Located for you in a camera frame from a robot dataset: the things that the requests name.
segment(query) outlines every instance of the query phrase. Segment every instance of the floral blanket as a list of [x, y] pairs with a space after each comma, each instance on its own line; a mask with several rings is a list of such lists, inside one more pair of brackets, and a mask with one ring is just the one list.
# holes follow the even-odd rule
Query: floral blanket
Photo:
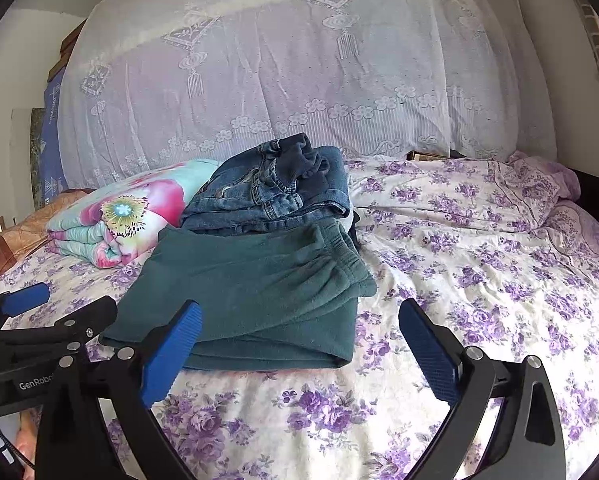
[[100, 187], [49, 220], [48, 250], [100, 269], [126, 265], [157, 245], [164, 226], [179, 225], [184, 207], [217, 166], [197, 158]]
[[[339, 370], [182, 371], [153, 406], [164, 433], [200, 480], [401, 480], [448, 405], [435, 399], [397, 327], [403, 298], [492, 358], [540, 356], [555, 393], [568, 478], [599, 453], [599, 224], [567, 199], [577, 180], [556, 164], [446, 160], [348, 161], [361, 215], [361, 255], [378, 293], [359, 302], [356, 352]], [[100, 270], [40, 250], [0, 278], [0, 292], [47, 282], [51, 301], [11, 321], [45, 326], [87, 302], [119, 299], [144, 254]], [[90, 344], [91, 359], [111, 355]], [[458, 477], [488, 440], [486, 412]], [[128, 472], [138, 468], [104, 404]]]

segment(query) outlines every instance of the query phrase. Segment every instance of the cable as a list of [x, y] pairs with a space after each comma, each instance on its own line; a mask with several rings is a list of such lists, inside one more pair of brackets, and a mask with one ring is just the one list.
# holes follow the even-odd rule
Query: cable
[[4, 433], [2, 433], [2, 430], [0, 430], [0, 438], [4, 441], [4, 445], [8, 448], [8, 450], [11, 453], [16, 455], [22, 462], [24, 462], [31, 469], [35, 470], [35, 464], [33, 464], [33, 462], [31, 462], [29, 459], [27, 459], [27, 457], [25, 457], [22, 454], [22, 452], [19, 449], [17, 449], [17, 447], [15, 447], [13, 444], [11, 444], [11, 441], [9, 439], [7, 439], [6, 436], [4, 436]]

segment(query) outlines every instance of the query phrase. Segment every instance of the white lace curtain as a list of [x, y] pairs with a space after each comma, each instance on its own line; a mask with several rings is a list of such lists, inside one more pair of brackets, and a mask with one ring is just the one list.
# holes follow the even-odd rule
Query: white lace curtain
[[515, 0], [105, 0], [62, 83], [73, 187], [298, 132], [352, 155], [555, 156]]

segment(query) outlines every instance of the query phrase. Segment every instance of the blue gripper pad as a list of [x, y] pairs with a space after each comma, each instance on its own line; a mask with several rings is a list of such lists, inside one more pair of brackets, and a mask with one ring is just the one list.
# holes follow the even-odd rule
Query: blue gripper pad
[[140, 390], [144, 406], [150, 408], [154, 402], [166, 397], [201, 331], [202, 309], [191, 301], [144, 366]]
[[417, 301], [403, 301], [399, 308], [399, 329], [435, 397], [453, 406], [460, 397], [458, 370], [433, 332], [434, 326]]
[[51, 291], [46, 283], [21, 288], [4, 296], [2, 312], [6, 316], [15, 317], [49, 301]]

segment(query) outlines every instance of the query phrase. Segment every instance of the folded dark green sweatpants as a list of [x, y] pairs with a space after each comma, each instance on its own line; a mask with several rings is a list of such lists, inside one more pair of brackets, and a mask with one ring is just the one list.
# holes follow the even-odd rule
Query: folded dark green sweatpants
[[375, 282], [332, 218], [233, 237], [167, 226], [101, 341], [139, 342], [186, 300], [202, 333], [185, 366], [202, 370], [336, 368], [353, 357], [359, 296]]

